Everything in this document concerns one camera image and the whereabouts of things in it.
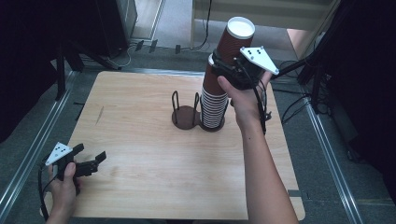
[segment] gray floor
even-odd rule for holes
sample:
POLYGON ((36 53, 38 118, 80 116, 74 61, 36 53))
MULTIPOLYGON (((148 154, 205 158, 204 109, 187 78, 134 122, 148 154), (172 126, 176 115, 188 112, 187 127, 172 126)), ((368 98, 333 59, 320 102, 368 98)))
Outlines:
MULTIPOLYGON (((167 44, 165 42, 173 38, 169 35, 161 35, 161 23, 167 23, 166 18, 169 18, 167 16, 169 14, 166 13, 167 8, 174 8, 174 5, 165 4, 162 18, 159 22, 159 30, 155 33, 155 37, 159 39, 159 46, 171 48, 174 42, 170 41, 167 44)), ((274 35, 272 38, 274 40, 268 40, 271 38, 264 38, 264 40, 268 43, 266 45, 268 49, 274 49, 272 51, 273 53, 270 54, 276 64, 280 66, 283 61, 293 60, 293 57, 291 57, 293 51, 290 48, 290 41, 288 42, 286 31, 275 28, 262 29, 273 30, 274 35), (280 46, 276 42, 277 39, 282 40, 280 46)), ((182 39, 184 41, 183 43, 187 44, 190 37, 186 34, 185 38, 182 39)), ((204 52, 186 50, 180 54, 175 54, 173 49, 156 48, 154 52, 149 53, 149 47, 143 47, 140 51, 134 51, 134 48, 131 48, 129 52, 132 60, 128 66, 122 69, 123 71, 131 71, 136 68, 150 68, 203 72, 210 50, 204 52)), ((119 58, 114 59, 114 61, 117 63, 127 63, 129 58, 124 53, 119 58)), ((55 123, 52 132, 49 134, 39 158, 49 153, 56 142, 68 142, 81 109, 81 105, 75 105, 74 103, 84 103, 86 101, 96 75, 100 71, 105 70, 97 63, 85 61, 85 64, 87 66, 81 74, 77 75, 64 110, 55 123)), ((275 90, 300 91, 300 86, 297 84, 295 76, 294 73, 291 73, 290 77, 284 76, 273 81, 273 88, 275 90)), ((0 152, 2 154, 0 157, 0 169, 2 170, 0 190, 3 191, 6 189, 10 179, 17 171, 24 154, 35 140, 36 134, 39 132, 41 125, 44 123, 47 114, 54 104, 53 99, 55 95, 56 86, 54 85, 43 94, 37 105, 26 115, 8 140, 0 144, 0 152)), ((299 94, 281 91, 275 91, 275 96, 280 115, 285 112, 291 103, 300 97, 299 94)), ((290 112, 303 105, 303 103, 300 102, 294 106, 294 109, 290 112)), ((396 207, 389 198, 382 182, 381 174, 369 164, 357 164, 350 161, 347 158, 347 146, 337 131, 332 118, 325 115, 320 116, 320 118, 326 134, 332 143, 333 152, 355 197, 363 221, 365 223, 396 223, 396 207)), ((297 114, 293 119, 290 119, 283 128, 297 181, 300 190, 303 192, 306 217, 301 223, 349 223, 340 194, 334 185, 332 174, 306 109, 297 114)), ((29 174, 18 199, 10 210, 6 223, 43 222, 42 217, 38 213, 39 200, 36 185, 35 167, 29 174)), ((162 222, 160 220, 73 218, 71 223, 140 224, 162 222)))

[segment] floor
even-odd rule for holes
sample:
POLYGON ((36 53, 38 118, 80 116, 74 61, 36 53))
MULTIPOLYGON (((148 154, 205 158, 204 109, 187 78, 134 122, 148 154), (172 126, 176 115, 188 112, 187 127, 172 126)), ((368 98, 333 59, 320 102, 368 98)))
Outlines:
MULTIPOLYGON (((149 53, 151 41, 145 41, 145 46, 135 51, 134 46, 128 53, 121 54, 113 59, 118 64, 127 64, 122 71, 138 71, 145 69, 166 69, 177 71, 204 72, 208 54, 216 47, 219 37, 224 29, 223 22, 211 21, 209 23, 209 37, 205 48, 199 51, 183 50, 175 54, 175 45, 187 47, 190 45, 191 14, 188 11, 191 1, 167 0, 164 1, 163 10, 158 24, 153 32, 152 40, 158 39, 157 48, 149 53)), ((196 42, 201 44, 204 39, 202 21, 195 21, 196 42)), ((296 60, 292 45, 284 29, 274 27, 259 27, 255 34, 252 46, 263 45, 268 54, 279 68, 283 68, 296 60)), ((80 74, 74 74, 69 79, 68 98, 64 100, 64 108, 56 115, 57 119, 51 124, 48 133, 42 134, 43 142, 39 146, 36 142, 40 128, 48 122, 47 115, 55 106, 54 96, 56 85, 50 88, 37 102, 37 105, 26 115, 7 141, 0 144, 0 190, 6 190, 8 183, 18 172, 24 155, 31 149, 38 148, 38 163, 49 152, 56 142, 67 142, 77 123, 78 113, 88 97, 96 75, 104 68, 99 64, 84 58, 86 68, 80 74)), ((298 71, 272 81, 275 90, 276 103, 279 114, 283 115, 287 108, 301 97, 300 93, 287 93, 284 91, 301 92, 303 88, 296 82, 298 71)), ((327 151, 323 149, 315 129, 313 118, 309 113, 309 106, 304 106, 304 101, 295 104, 291 111, 301 107, 303 110, 286 122, 283 126, 287 138, 290 156, 295 174, 303 195, 305 219, 301 223, 396 223, 396 207, 385 189, 382 176, 372 166, 365 163, 355 163, 347 158, 347 145, 340 136, 337 127, 330 116, 319 115, 329 140, 336 164, 340 167, 348 188, 361 217, 353 221, 347 215, 345 199, 341 199, 340 191, 334 181, 334 174, 327 161, 327 151)), ((18 197, 12 208, 7 211, 8 216, 0 217, 4 223, 41 223, 42 217, 38 214, 38 197, 36 193, 36 168, 27 170, 28 176, 24 185, 17 190, 18 197)), ((136 220, 116 218, 72 218, 70 223, 164 223, 161 220, 136 220)), ((170 220, 168 223, 188 223, 183 220, 170 220)))

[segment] wooden board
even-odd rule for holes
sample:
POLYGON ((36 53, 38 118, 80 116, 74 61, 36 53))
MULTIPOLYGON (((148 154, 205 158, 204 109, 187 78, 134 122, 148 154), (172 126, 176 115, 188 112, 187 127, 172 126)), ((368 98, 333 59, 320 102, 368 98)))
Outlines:
MULTIPOLYGON (((76 217, 247 219, 242 138, 231 106, 224 127, 182 131, 171 120, 171 96, 193 106, 203 77, 102 72, 69 146, 78 161, 102 151, 99 172, 82 177, 76 217)), ((267 141, 286 189, 298 190, 271 86, 267 141)), ((291 198, 299 219, 300 197, 291 198)), ((51 207, 50 194, 46 197, 51 207)))

